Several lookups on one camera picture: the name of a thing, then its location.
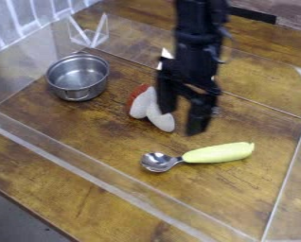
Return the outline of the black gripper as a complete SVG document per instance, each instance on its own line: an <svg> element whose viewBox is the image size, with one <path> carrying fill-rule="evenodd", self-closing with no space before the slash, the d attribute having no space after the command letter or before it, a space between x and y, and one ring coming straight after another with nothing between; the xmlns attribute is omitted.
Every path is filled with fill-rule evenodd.
<svg viewBox="0 0 301 242"><path fill-rule="evenodd" d="M217 72L221 37L176 31L173 33L173 57L160 57L161 69L156 75L156 102L163 114L176 107L175 83L191 84L208 95L191 99L187 115L185 134L205 131L217 107L219 85L212 81Z"/></svg>

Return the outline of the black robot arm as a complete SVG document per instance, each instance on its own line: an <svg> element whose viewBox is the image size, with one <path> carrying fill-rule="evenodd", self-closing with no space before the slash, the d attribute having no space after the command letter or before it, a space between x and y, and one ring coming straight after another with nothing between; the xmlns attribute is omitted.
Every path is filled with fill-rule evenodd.
<svg viewBox="0 0 301 242"><path fill-rule="evenodd" d="M217 72L220 45L229 37L223 24L227 22L225 0L173 0L173 57L159 58L156 95L163 114L176 109L176 97L191 103L185 134L205 131L220 95L213 77Z"/></svg>

